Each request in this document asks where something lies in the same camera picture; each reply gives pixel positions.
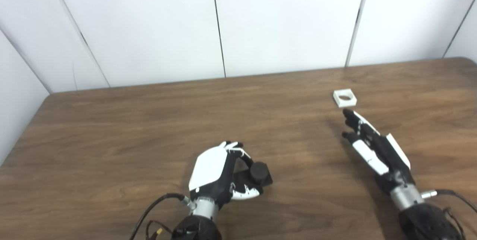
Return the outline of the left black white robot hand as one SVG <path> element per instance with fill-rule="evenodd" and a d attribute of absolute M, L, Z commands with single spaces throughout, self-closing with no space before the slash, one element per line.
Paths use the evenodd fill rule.
<path fill-rule="evenodd" d="M 190 199 L 211 199 L 219 209 L 232 200 L 247 200 L 264 193 L 252 182 L 253 159 L 240 142 L 224 141 L 201 153 L 189 181 Z"/>

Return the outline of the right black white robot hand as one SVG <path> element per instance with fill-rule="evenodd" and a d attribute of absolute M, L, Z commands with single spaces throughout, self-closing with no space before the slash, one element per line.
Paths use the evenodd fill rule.
<path fill-rule="evenodd" d="M 377 186 L 387 195 L 397 187 L 416 185 L 410 162 L 391 134 L 382 135 L 363 116 L 348 108 L 342 111 L 351 132 L 341 135 L 375 172 Z"/>

